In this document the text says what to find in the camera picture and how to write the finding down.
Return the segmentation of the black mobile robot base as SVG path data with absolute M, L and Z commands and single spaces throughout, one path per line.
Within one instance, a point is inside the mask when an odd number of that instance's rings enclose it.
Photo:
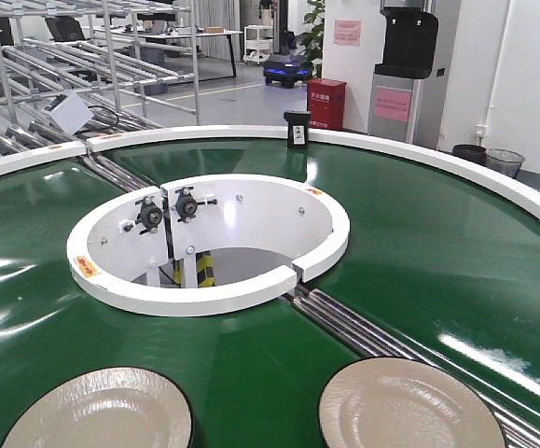
M 265 83 L 280 81 L 282 86 L 292 89 L 297 81 L 312 77 L 312 66 L 303 62 L 303 57 L 294 54 L 273 53 L 263 63 Z

